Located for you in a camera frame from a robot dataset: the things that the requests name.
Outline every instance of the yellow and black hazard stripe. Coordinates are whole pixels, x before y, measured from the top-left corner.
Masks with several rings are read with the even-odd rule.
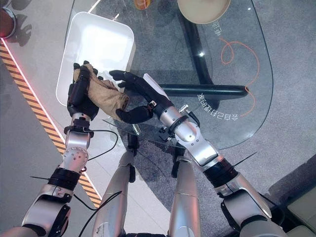
[[[30,105],[35,116],[38,118],[39,122],[48,134],[49,138],[51,139],[59,153],[63,154],[66,149],[63,137],[60,133],[58,133],[56,126],[54,126],[51,118],[38,100],[29,83],[25,79],[23,73],[21,72],[19,66],[16,64],[15,59],[13,58],[3,39],[0,40],[0,57],[6,68],[9,70],[22,95],[26,99],[27,103]],[[98,195],[96,189],[94,188],[86,173],[81,174],[79,178],[79,183],[82,185],[82,188],[85,190],[86,194],[89,196],[95,207],[99,207],[101,203],[100,196]]]

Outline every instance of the glass tabletop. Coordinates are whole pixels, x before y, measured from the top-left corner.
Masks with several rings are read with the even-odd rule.
[[[78,12],[79,6],[77,0],[73,10]],[[204,25],[186,20],[175,0],[152,0],[145,10],[137,9],[133,0],[101,0],[91,13],[133,30],[136,51],[130,71],[148,73],[178,109],[188,105],[203,136],[216,148],[247,140],[263,124],[273,75],[251,0],[231,1],[221,18]],[[127,110],[146,105],[140,96],[126,93]],[[130,124],[111,118],[106,122],[136,133]],[[138,127],[140,137],[175,145],[174,139],[163,141],[157,117]]]

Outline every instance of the white rectangular bin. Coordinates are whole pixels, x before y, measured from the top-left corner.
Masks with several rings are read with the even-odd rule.
[[[73,64],[90,62],[107,78],[108,71],[129,71],[135,52],[133,31],[122,23],[87,12],[77,13],[70,24],[58,76],[56,97],[66,106],[69,85],[73,80]],[[98,119],[109,116],[99,110]]]

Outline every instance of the crumpled towel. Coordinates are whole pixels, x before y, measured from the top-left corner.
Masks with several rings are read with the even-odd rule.
[[[84,64],[90,71],[90,83],[88,97],[90,100],[113,119],[121,120],[115,113],[116,109],[125,110],[129,102],[128,95],[121,93],[110,80],[99,80],[93,72],[91,64]],[[74,81],[76,82],[80,69],[74,70]]]

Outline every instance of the orange cord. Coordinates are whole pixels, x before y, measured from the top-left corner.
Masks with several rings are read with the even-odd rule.
[[[248,87],[249,87],[251,84],[253,84],[253,83],[258,79],[258,77],[259,77],[259,72],[260,72],[260,62],[259,62],[259,58],[258,58],[257,54],[255,53],[255,51],[253,51],[250,47],[248,47],[246,44],[244,44],[244,43],[242,43],[242,42],[239,42],[239,41],[227,42],[227,41],[224,40],[223,38],[220,38],[220,40],[223,41],[223,42],[225,42],[225,46],[223,47],[222,53],[221,53],[221,61],[222,61],[223,64],[227,65],[227,64],[230,64],[230,63],[233,61],[233,59],[234,59],[234,50],[233,50],[231,44],[234,44],[234,43],[240,44],[240,45],[244,46],[245,48],[247,48],[250,52],[253,53],[253,55],[255,56],[255,58],[256,58],[256,60],[257,60],[257,74],[256,74],[256,76],[254,77],[254,79],[253,79],[251,82],[249,82],[249,83],[245,86],[245,90],[246,90],[246,91],[248,92],[248,94],[252,97],[253,103],[252,103],[252,107],[251,107],[251,109],[250,109],[249,111],[247,111],[246,113],[240,115],[240,117],[243,117],[243,116],[249,114],[251,111],[253,111],[253,109],[255,108],[255,105],[256,105],[256,98],[255,98],[255,96],[249,91]],[[224,52],[225,52],[225,50],[226,50],[227,47],[229,47],[230,50],[231,50],[231,58],[230,58],[229,61],[224,61],[223,55],[224,55]]]

